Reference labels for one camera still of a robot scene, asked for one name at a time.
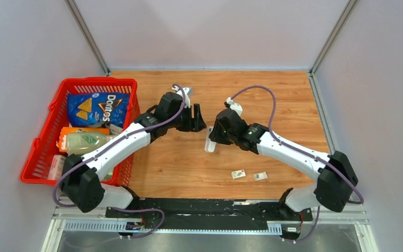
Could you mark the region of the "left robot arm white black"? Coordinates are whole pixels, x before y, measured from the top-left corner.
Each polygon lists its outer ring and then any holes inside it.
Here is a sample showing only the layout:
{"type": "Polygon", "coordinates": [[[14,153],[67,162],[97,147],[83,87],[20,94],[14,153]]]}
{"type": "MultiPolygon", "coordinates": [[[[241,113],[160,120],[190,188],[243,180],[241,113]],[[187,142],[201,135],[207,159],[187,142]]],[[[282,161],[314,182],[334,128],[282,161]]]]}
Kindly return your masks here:
{"type": "Polygon", "coordinates": [[[83,213],[97,207],[114,207],[128,218],[138,214],[139,203],[127,188],[101,181],[131,154],[164,136],[168,129],[200,132],[206,128],[199,104],[190,103],[192,88],[174,85],[173,89],[113,140],[83,156],[71,154],[66,158],[55,189],[71,200],[72,207],[83,213]]]}

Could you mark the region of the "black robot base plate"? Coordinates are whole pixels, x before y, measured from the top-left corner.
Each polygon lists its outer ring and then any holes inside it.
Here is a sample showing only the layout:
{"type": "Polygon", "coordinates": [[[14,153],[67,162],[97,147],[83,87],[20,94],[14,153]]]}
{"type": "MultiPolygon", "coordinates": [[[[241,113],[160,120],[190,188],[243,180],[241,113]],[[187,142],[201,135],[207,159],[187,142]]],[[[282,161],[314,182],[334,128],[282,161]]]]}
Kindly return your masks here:
{"type": "Polygon", "coordinates": [[[146,228],[207,230],[264,230],[270,221],[312,221],[309,209],[301,213],[283,212],[277,200],[203,199],[203,198],[135,198],[130,213],[108,208],[107,218],[140,218],[146,228]],[[134,213],[135,209],[151,209],[134,213]]]}

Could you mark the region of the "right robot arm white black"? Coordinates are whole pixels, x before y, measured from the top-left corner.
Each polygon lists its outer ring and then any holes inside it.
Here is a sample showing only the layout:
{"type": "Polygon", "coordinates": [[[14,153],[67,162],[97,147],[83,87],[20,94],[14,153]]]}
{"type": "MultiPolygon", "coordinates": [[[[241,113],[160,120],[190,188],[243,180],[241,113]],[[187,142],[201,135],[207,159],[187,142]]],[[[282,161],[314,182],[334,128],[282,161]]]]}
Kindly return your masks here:
{"type": "Polygon", "coordinates": [[[216,116],[214,126],[208,130],[207,143],[233,144],[241,150],[274,158],[307,175],[313,184],[290,188],[280,198],[278,211],[287,220],[306,208],[316,206],[340,213],[356,191],[358,178],[346,154],[311,150],[259,123],[247,124],[231,108],[216,116]]]}

